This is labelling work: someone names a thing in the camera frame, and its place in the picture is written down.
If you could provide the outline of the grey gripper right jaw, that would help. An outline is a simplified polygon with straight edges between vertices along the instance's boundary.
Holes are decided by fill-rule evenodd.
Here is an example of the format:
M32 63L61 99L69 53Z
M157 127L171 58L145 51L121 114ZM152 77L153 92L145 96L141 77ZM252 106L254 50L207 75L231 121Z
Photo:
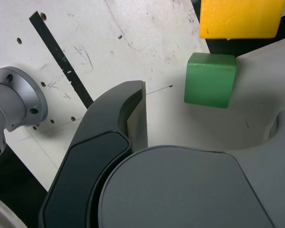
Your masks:
M285 228L285 110L256 147L157 146L122 161L98 203L101 228Z

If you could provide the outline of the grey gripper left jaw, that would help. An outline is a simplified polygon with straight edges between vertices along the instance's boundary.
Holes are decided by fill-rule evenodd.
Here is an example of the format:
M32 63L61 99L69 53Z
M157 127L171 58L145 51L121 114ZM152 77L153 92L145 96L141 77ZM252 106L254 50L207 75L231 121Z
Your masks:
M146 86L127 81L82 118L39 213L41 228L96 228L102 188L125 158L148 147Z

